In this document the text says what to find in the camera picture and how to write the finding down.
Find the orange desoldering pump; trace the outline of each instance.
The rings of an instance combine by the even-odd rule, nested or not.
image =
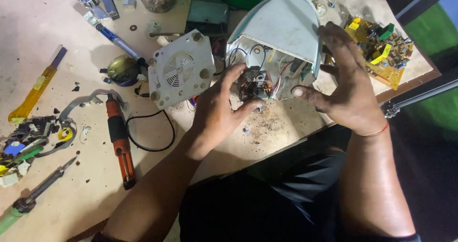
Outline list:
[[[127,135],[127,129],[125,127],[119,102],[113,99],[113,95],[111,93],[107,95],[108,100],[106,102],[106,106],[110,140],[113,143],[114,154],[119,160],[123,181],[122,185],[125,190],[129,190],[135,185],[133,163],[130,155],[129,137]]]

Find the power cord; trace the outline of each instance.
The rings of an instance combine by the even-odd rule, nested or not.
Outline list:
[[[170,144],[162,149],[151,149],[151,148],[147,148],[147,147],[144,147],[144,146],[141,146],[139,143],[135,142],[135,140],[132,138],[132,136],[130,135],[130,131],[129,131],[129,121],[133,120],[133,119],[139,119],[139,118],[149,118],[149,117],[153,117],[153,116],[156,116],[157,114],[163,112],[165,114],[165,116],[167,117],[167,120],[169,121],[170,123],[170,126],[172,128],[172,141],[170,142]],[[175,128],[173,127],[173,124],[172,124],[172,121],[170,120],[169,118],[169,115],[167,115],[167,113],[165,112],[165,110],[160,110],[154,114],[151,114],[151,115],[146,115],[146,116],[135,116],[135,117],[130,117],[127,119],[127,121],[125,122],[125,127],[127,129],[127,135],[129,136],[129,139],[132,141],[132,143],[134,143],[134,145],[136,145],[138,148],[140,148],[141,150],[144,150],[144,151],[147,151],[147,152],[162,152],[164,150],[167,150],[170,146],[173,145],[173,143],[175,142]]]

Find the workbench surface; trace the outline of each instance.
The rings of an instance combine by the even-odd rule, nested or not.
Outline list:
[[[176,6],[165,14],[146,11],[140,0],[137,0],[136,10],[123,11],[122,1],[117,1],[120,19],[104,24],[137,52],[150,57],[160,45],[145,36],[146,23],[155,20],[162,26],[163,32],[182,32],[189,1],[178,0]],[[327,15],[321,19],[322,24],[333,20],[341,25],[351,13],[369,21],[394,23],[396,29],[403,33],[385,0],[337,1],[335,9],[328,8]],[[123,55],[123,52],[84,20],[82,15],[87,10],[77,0],[0,0],[0,12],[2,136],[8,136],[15,129],[7,121],[9,113],[22,103],[36,78],[51,62],[59,44],[63,44],[68,52],[30,116],[52,115],[54,108],[63,110],[73,99],[87,96],[96,89],[116,90],[124,101],[129,102],[130,110],[126,116],[149,115],[158,111],[151,100],[134,97],[133,90],[138,85],[121,88],[102,82],[99,69]],[[246,11],[232,11],[229,29],[233,30],[245,14]],[[138,27],[136,31],[129,30],[133,24]],[[430,70],[432,67],[415,50],[402,82]],[[75,82],[80,83],[79,92],[71,92]],[[376,93],[389,89],[375,80],[372,84]],[[323,72],[314,85],[327,94],[336,87],[330,76]],[[100,99],[105,101],[106,96],[100,96]],[[231,95],[231,101],[233,105],[239,105],[235,94]],[[186,102],[166,111],[174,120],[177,130],[176,145],[190,128],[194,112]],[[0,241],[65,241],[109,217],[126,195],[118,160],[109,139],[105,105],[77,107],[70,117],[77,123],[79,132],[73,146],[36,159],[29,173],[19,183],[3,188],[0,213],[6,211],[21,195],[28,195],[29,190],[74,157],[77,150],[81,152],[77,158],[80,164],[70,166],[63,178],[38,198],[35,209],[0,236]],[[330,122],[327,116],[317,113],[304,101],[271,101],[262,113],[252,113],[227,140],[209,153],[192,183],[247,167],[293,145]],[[87,140],[80,141],[79,135],[84,126],[92,129],[85,137]],[[171,139],[169,123],[162,114],[134,120],[130,130],[140,144],[152,148],[164,147]],[[170,151],[171,148],[160,153],[148,153],[133,146],[137,177],[146,173]]]

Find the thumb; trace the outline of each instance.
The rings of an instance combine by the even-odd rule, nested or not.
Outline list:
[[[313,106],[318,107],[325,112],[329,110],[329,96],[320,93],[313,88],[297,85],[291,89],[291,93],[296,97],[300,97],[306,100],[307,102],[313,104]]]
[[[262,99],[251,99],[248,102],[245,102],[240,106],[237,110],[235,110],[234,115],[237,119],[243,120],[246,118],[251,112],[259,107],[263,107],[266,104]]]

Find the red wire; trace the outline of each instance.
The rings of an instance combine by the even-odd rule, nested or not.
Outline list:
[[[287,63],[285,65],[285,67],[283,67],[283,70],[280,72],[280,76],[283,74],[283,72],[285,71],[286,67],[288,67],[289,64],[291,64],[291,63],[293,63],[293,62],[291,61],[291,62]],[[278,86],[278,81],[280,80],[280,76],[278,76],[278,78],[277,78],[277,82],[275,83],[275,86],[273,87],[273,91],[275,91],[275,88],[277,88],[277,86]]]

